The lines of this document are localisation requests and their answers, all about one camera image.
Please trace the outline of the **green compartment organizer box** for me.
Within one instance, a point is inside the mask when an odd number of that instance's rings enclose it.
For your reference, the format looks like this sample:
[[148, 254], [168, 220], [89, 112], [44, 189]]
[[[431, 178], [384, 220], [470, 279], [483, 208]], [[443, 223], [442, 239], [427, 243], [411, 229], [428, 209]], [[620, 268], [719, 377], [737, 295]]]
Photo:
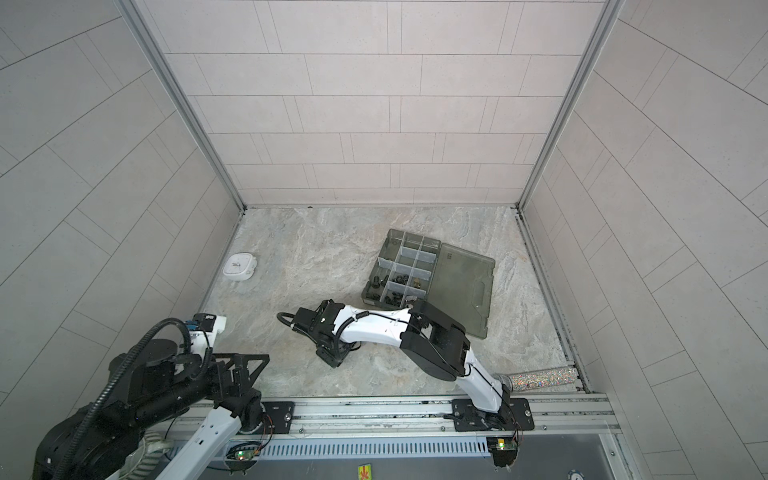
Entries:
[[391, 229], [361, 294], [365, 304], [399, 310], [424, 300], [485, 339], [496, 261], [438, 239]]

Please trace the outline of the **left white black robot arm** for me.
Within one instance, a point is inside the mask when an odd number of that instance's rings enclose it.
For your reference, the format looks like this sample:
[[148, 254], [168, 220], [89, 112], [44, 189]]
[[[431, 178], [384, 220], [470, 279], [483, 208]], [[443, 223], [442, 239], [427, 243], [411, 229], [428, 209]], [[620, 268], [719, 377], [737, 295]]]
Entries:
[[108, 479], [119, 473], [153, 426], [186, 413], [201, 400], [213, 404], [196, 434], [164, 471], [170, 479], [197, 479], [237, 434], [265, 422], [254, 384], [266, 354], [215, 353], [210, 334], [193, 349], [188, 323], [165, 318], [131, 349], [115, 357], [96, 399], [54, 426], [41, 441], [35, 479]]

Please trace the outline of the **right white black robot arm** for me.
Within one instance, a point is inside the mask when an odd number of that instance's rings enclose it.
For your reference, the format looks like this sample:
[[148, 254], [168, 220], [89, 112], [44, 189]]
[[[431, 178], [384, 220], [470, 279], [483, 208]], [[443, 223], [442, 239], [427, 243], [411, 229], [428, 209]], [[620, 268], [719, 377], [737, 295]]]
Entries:
[[514, 399], [512, 389], [494, 378], [471, 349], [465, 328], [434, 305], [415, 300], [401, 310], [364, 310], [333, 300], [316, 309], [279, 312], [280, 323], [310, 339], [316, 354], [332, 368], [364, 343], [402, 351], [424, 373], [453, 382], [467, 400], [452, 403], [446, 417], [459, 432], [535, 429], [527, 400]]

